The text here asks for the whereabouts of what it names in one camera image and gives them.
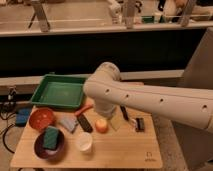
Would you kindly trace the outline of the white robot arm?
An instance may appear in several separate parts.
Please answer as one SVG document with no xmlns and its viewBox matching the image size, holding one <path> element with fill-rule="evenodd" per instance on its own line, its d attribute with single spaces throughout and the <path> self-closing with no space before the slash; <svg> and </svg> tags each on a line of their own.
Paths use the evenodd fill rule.
<svg viewBox="0 0 213 171">
<path fill-rule="evenodd" d="M 111 62 L 102 63 L 83 90 L 105 117 L 120 105 L 213 133 L 213 90 L 129 84 Z"/>
</svg>

